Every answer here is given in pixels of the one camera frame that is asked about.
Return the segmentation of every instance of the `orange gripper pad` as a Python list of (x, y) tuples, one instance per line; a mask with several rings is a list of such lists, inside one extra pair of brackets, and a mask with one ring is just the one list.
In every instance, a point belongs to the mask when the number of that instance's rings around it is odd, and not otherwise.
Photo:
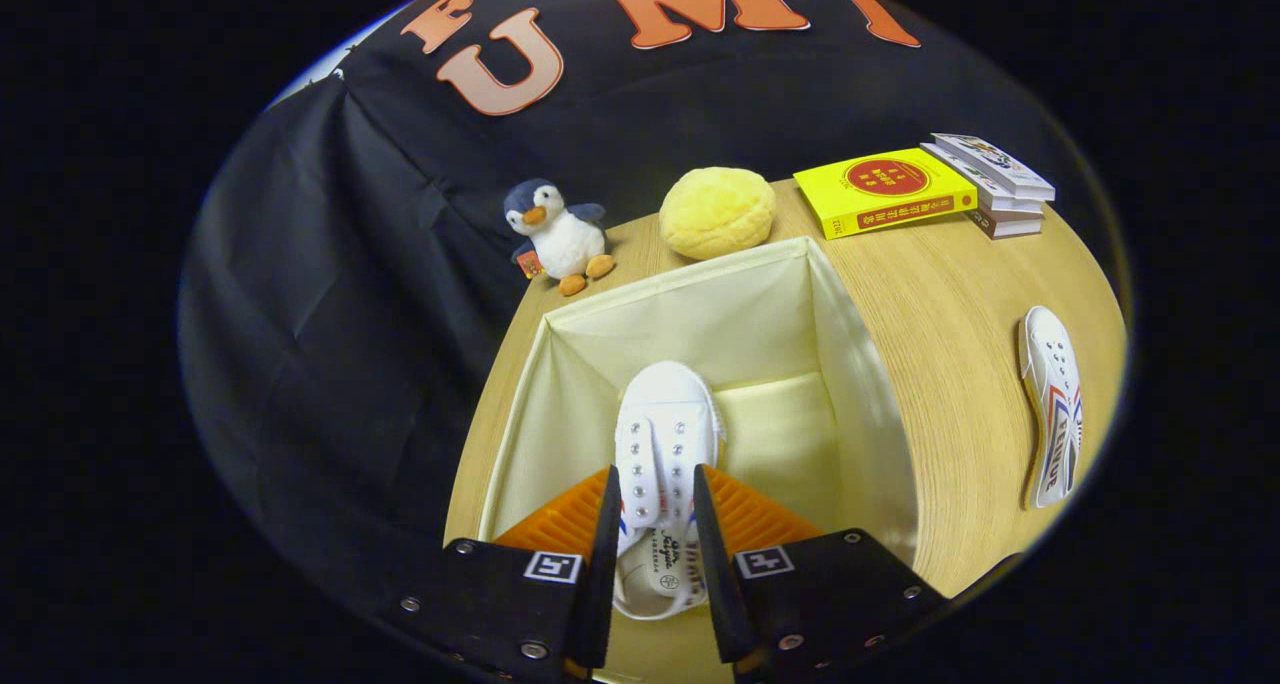
[(595, 523), (600, 516), (600, 502), (604, 501), (604, 484), (608, 479), (609, 468), (604, 466), (572, 484), (493, 543), (517, 550), (581, 555), (585, 562), (590, 562)]
[(823, 535), (813, 524), (731, 475), (707, 465), (703, 471), (730, 557)]

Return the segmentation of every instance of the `cream fabric liner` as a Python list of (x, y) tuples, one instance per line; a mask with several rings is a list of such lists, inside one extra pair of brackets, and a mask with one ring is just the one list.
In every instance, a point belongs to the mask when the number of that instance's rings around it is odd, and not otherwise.
[[(819, 529), (860, 526), (913, 562), (916, 494), (897, 403), (841, 279), (808, 237), (545, 315), (499, 443), (480, 537), (495, 538), (611, 464), (622, 391), (664, 359), (710, 386), (728, 430), (724, 471)], [(662, 621), (614, 612), (608, 665), (595, 676), (732, 679), (705, 607)]]

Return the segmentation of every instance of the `wooden table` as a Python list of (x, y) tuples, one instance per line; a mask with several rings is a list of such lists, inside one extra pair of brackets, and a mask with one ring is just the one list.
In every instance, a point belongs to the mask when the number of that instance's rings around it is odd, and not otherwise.
[[(1062, 511), (1021, 506), (1037, 424), (1018, 370), (1019, 320), (1044, 305), (1070, 333), (1083, 379), (1083, 478), (1110, 428), (1124, 375), (1126, 333), (1115, 295), (1084, 243), (1048, 208), (1038, 236), (991, 241), (964, 214), (950, 214), (826, 241), (795, 181), (773, 188), (778, 213), (767, 241), (813, 237), (879, 350), (915, 468), (914, 569), (943, 596), (955, 596), (1005, 556), (1027, 550)], [(608, 238), (617, 269), (577, 297), (691, 263), (660, 241), (658, 215), (608, 229)], [(485, 484), (538, 323), (577, 297), (562, 297), (547, 277), (530, 283), (467, 434), (444, 542), (477, 537)], [(946, 324), (922, 329), (919, 322)]]

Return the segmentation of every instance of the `book stack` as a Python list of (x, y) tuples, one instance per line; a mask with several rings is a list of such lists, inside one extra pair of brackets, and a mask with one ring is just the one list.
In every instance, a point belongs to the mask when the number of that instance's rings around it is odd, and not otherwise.
[(992, 240), (1037, 234), (1053, 186), (1028, 165), (991, 143), (965, 134), (933, 134), (920, 149), (951, 165), (978, 188), (978, 206), (966, 213)]

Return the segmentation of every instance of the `orange letter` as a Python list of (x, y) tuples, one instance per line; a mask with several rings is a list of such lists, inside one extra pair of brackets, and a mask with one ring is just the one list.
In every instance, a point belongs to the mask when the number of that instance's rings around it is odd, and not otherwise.
[(877, 0), (850, 0), (855, 6), (867, 17), (867, 31), (882, 38), (883, 41), (891, 41), (893, 44), (900, 44), (902, 46), (920, 46), (920, 40), (906, 33), (906, 29), (901, 27), (888, 12), (884, 12), (883, 6)]
[(492, 40), (511, 40), (531, 67), (525, 81), (507, 86), (480, 61), (480, 47), (471, 45), (440, 67), (435, 78), (453, 85), (476, 111), (490, 117), (515, 114), (552, 91), (564, 72), (559, 50), (538, 28), (536, 9), (518, 12), (489, 32)]
[[(685, 41), (692, 33), (686, 24), (676, 24), (667, 18), (662, 6), (698, 23), (704, 29), (721, 32), (724, 28), (724, 0), (618, 0), (636, 36), (631, 46), (655, 49)], [(733, 22), (745, 29), (808, 29), (809, 19), (787, 9), (782, 0), (733, 0), (737, 17)]]
[(413, 32), (422, 40), (422, 54), (431, 54), (439, 47), (444, 40), (453, 36), (471, 20), (471, 13), (467, 12), (462, 17), (454, 17), (454, 14), (466, 10), (471, 6), (474, 0), (440, 0), (430, 5), (424, 13), (419, 14), (416, 19), (412, 19), (404, 28), (401, 29), (401, 36)]

